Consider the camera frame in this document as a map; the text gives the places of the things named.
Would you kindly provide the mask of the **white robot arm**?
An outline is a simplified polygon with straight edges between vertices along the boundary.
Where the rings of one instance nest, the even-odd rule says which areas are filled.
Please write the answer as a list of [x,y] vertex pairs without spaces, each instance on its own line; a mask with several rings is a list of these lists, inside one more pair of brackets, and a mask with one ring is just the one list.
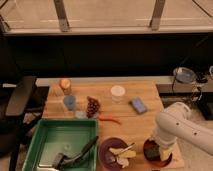
[[185,103],[169,105],[156,115],[151,139],[167,150],[180,138],[213,156],[213,130],[190,121],[190,116],[191,109]]

